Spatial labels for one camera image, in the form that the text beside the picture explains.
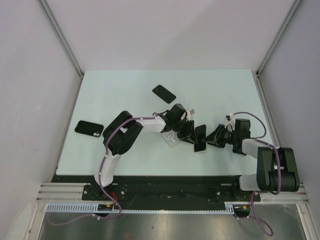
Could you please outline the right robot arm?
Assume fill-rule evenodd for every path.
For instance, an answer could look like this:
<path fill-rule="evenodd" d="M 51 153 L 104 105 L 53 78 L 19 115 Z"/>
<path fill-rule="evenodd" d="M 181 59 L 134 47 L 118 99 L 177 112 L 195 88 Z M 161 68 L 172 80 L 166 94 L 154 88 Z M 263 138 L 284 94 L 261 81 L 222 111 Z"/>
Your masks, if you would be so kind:
<path fill-rule="evenodd" d="M 277 195 L 281 192 L 297 192 L 300 188 L 295 154 L 292 148 L 276 147 L 258 138 L 251 137 L 251 122 L 248 119 L 236 119 L 234 125 L 219 124 L 203 142 L 216 148 L 232 146 L 232 152 L 256 159 L 256 171 L 241 175 L 239 183 L 230 188 L 231 196 L 242 201 L 249 191 L 269 192 Z"/>

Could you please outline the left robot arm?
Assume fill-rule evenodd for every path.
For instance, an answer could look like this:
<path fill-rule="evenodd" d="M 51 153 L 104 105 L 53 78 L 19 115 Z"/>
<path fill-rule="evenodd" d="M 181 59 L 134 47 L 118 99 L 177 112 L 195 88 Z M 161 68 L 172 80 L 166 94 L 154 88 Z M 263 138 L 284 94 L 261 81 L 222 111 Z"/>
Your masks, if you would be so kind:
<path fill-rule="evenodd" d="M 194 109 L 185 109 L 180 103 L 170 110 L 154 112 L 151 116 L 133 116 L 126 110 L 122 111 L 102 133 L 105 154 L 94 176 L 97 184 L 93 194 L 100 200 L 110 196 L 109 185 L 113 182 L 121 156 L 131 149 L 142 133 L 163 134 L 172 131 L 179 140 L 197 144 L 195 123 L 191 119 L 194 113 Z"/>

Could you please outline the black silicone phone case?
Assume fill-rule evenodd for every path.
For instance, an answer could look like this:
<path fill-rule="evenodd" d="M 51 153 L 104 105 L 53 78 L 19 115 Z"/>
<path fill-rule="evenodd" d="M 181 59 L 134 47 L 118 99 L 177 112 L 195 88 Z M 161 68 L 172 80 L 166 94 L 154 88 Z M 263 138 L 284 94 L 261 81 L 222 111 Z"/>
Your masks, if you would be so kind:
<path fill-rule="evenodd" d="M 78 134 L 99 138 L 104 130 L 102 124 L 80 120 L 74 131 Z"/>

